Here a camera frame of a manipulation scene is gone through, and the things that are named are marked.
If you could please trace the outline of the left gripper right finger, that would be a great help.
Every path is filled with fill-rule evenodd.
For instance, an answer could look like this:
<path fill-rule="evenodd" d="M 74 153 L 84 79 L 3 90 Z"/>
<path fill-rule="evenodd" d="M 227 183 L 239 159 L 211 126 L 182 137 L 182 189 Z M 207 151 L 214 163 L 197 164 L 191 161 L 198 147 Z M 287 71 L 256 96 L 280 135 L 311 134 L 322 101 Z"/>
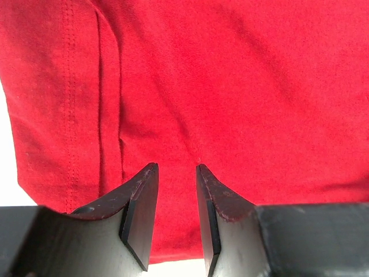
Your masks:
<path fill-rule="evenodd" d="M 256 206 L 220 182 L 204 164 L 196 168 L 202 249 L 207 276 L 276 276 Z"/>

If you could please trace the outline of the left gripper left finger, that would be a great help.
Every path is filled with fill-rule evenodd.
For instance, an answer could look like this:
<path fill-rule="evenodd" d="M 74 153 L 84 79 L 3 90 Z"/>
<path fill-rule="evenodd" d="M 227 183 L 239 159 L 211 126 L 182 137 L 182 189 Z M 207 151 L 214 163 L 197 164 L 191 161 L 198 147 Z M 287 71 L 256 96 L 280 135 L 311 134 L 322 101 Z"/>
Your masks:
<path fill-rule="evenodd" d="M 152 246 L 159 167 L 70 214 L 9 207 L 9 276 L 140 276 Z"/>

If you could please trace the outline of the red t shirt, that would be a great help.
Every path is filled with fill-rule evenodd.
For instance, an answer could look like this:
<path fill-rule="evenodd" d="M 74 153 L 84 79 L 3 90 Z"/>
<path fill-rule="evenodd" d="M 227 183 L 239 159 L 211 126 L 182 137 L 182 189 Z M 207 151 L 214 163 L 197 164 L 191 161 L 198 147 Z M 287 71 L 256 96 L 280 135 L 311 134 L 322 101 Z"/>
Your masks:
<path fill-rule="evenodd" d="M 18 183 L 71 212 L 159 165 L 151 262 L 202 256 L 195 168 L 368 201 L 367 1 L 2 1 Z"/>

